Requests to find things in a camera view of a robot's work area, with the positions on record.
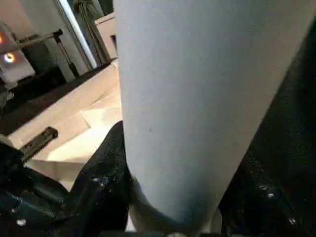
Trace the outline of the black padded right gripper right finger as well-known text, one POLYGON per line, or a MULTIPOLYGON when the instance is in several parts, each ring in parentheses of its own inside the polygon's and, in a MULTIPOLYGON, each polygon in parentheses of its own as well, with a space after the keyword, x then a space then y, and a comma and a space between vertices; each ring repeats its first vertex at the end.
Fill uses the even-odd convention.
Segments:
POLYGON ((315 236, 315 115, 267 115, 219 209, 226 237, 315 236))

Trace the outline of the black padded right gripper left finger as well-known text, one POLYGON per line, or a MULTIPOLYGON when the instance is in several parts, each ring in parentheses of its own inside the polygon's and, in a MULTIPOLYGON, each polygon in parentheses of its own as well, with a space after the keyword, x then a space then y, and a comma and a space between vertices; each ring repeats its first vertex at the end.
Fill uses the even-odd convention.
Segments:
POLYGON ((79 172, 63 201, 51 237, 99 237, 123 231, 130 203, 123 122, 115 123, 79 172))

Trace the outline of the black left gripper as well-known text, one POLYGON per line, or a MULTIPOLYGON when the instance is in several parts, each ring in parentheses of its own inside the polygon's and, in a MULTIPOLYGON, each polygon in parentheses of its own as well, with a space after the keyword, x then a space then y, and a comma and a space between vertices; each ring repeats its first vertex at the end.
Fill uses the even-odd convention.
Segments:
POLYGON ((44 229, 55 221, 67 189, 58 181, 27 167, 27 163, 58 131, 47 127, 22 148, 0 144, 0 223, 44 229))

